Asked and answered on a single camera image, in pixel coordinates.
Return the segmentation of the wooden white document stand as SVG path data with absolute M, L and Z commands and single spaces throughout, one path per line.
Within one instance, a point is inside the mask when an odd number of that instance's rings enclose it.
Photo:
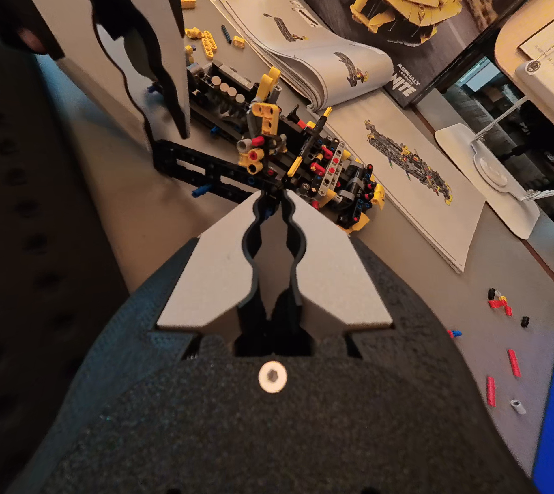
M 484 194 L 488 205 L 517 237 L 527 240 L 539 217 L 537 199 L 553 196 L 526 192 L 483 143 L 495 125 L 524 102 L 532 102 L 553 122 L 553 65 L 530 61 L 519 45 L 553 20 L 553 0 L 528 0 L 504 23 L 495 42 L 495 62 L 501 72 L 523 93 L 512 108 L 478 133 L 457 123 L 435 133 L 446 155 Z

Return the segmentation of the black mesh-back office chair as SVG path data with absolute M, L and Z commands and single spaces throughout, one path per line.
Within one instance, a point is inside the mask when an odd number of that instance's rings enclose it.
M 1 493 L 127 296 L 34 56 L 1 46 Z

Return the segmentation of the small yellow lego assembly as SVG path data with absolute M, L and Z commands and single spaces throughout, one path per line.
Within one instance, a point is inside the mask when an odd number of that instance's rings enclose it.
M 276 104 L 253 102 L 246 113 L 250 136 L 237 142 L 238 164 L 252 175 L 266 173 L 273 156 L 287 152 L 287 136 L 279 134 L 281 109 Z

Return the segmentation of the open instruction booklet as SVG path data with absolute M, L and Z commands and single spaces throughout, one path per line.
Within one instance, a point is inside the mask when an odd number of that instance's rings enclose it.
M 389 55 L 323 27 L 299 0 L 210 0 L 362 162 L 404 215 L 463 272 L 484 196 L 390 100 Z

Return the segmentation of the person's left hand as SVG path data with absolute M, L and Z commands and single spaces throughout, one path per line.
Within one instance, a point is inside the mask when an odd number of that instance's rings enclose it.
M 20 40 L 28 47 L 32 52 L 36 54 L 46 54 L 46 49 L 41 40 L 30 30 L 20 27 L 17 30 L 17 34 Z

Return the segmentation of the printed instruction sheet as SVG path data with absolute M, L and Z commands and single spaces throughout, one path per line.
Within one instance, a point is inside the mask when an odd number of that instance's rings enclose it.
M 553 20 L 520 44 L 519 50 L 530 61 L 553 65 Z

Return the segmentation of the scattered small lego pins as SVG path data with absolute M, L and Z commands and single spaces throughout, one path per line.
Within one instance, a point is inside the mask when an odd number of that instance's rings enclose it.
M 525 312 L 515 290 L 500 287 L 494 294 L 489 299 L 487 287 L 476 296 L 449 293 L 445 304 L 452 343 L 467 364 L 488 415 L 499 423 L 523 417 L 511 402 L 523 402 L 521 343 L 527 330 L 521 326 Z

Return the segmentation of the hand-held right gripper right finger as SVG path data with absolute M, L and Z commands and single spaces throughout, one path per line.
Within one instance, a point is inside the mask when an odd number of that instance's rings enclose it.
M 312 352 L 329 338 L 392 328 L 348 234 L 293 192 L 283 194 L 281 207 L 293 262 L 276 302 L 276 352 Z

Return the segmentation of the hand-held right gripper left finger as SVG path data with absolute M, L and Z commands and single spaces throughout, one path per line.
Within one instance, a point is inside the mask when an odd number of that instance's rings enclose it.
M 254 262 L 266 208 L 264 193 L 252 193 L 200 234 L 157 320 L 159 329 L 218 335 L 237 355 L 269 352 Z

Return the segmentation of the black lego frame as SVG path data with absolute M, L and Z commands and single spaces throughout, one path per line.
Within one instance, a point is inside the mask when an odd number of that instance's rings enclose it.
M 236 186 L 238 183 L 259 190 L 269 205 L 276 206 L 282 200 L 284 188 L 281 182 L 263 173 L 252 176 L 238 164 L 164 139 L 155 141 L 151 147 L 153 164 L 158 172 L 195 189 L 211 183 L 213 187 L 209 193 L 240 204 L 251 192 Z

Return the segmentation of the blue plastic bin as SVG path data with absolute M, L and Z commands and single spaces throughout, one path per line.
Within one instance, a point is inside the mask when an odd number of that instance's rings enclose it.
M 553 493 L 553 378 L 545 405 L 532 479 L 540 493 Z

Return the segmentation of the partly built lego chassis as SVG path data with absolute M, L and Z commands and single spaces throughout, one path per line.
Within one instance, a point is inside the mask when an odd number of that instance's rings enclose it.
M 249 137 L 246 113 L 253 102 L 279 106 L 281 71 L 276 67 L 251 82 L 235 69 L 217 61 L 187 67 L 191 110 L 197 119 L 212 125 L 235 144 Z M 281 109 L 279 134 L 287 136 L 287 152 L 273 156 L 269 170 L 263 173 L 293 190 L 316 210 L 328 207 L 335 223 L 346 233 L 361 230 L 368 222 L 372 207 L 384 207 L 384 187 L 377 183 L 373 166 L 363 164 L 346 142 L 331 132 L 327 120 L 329 107 L 315 121 L 304 121 L 295 106 L 287 115 Z

